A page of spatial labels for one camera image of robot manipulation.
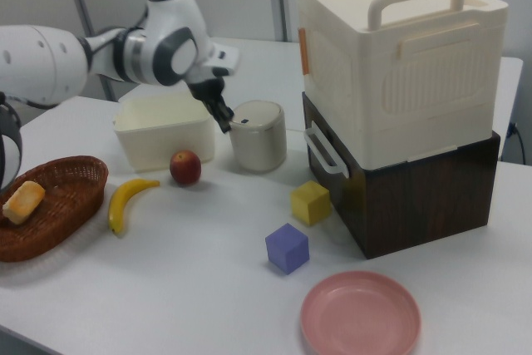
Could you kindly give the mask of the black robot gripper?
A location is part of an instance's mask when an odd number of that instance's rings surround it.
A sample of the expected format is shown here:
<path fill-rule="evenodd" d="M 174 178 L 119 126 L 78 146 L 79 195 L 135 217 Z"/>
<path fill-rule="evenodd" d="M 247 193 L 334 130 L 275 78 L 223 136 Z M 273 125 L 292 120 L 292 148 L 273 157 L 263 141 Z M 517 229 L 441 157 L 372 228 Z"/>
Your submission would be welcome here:
<path fill-rule="evenodd" d="M 236 72 L 239 61 L 238 48 L 214 44 L 206 58 L 198 60 L 186 73 L 186 85 L 192 96 L 205 104 L 224 134 L 231 130 L 234 116 L 222 97 L 224 79 Z"/>

